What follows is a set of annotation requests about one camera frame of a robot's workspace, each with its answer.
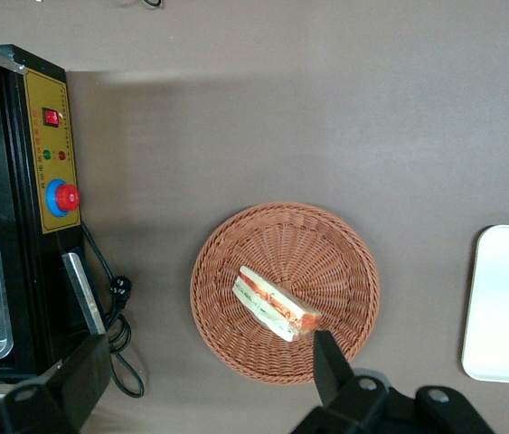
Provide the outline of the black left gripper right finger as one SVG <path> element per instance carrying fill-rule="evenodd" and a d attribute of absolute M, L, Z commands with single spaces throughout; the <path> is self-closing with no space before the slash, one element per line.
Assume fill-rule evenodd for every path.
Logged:
<path fill-rule="evenodd" d="M 410 398 L 376 371 L 355 371 L 335 338 L 314 334 L 313 374 L 322 404 L 295 433 L 492 433 L 494 430 L 460 392 L 423 386 Z"/>

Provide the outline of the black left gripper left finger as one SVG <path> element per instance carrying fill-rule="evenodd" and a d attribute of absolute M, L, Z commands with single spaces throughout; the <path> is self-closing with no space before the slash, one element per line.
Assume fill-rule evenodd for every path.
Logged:
<path fill-rule="evenodd" d="M 79 433 L 110 382 L 105 335 L 91 335 L 61 363 L 0 398 L 0 433 Z"/>

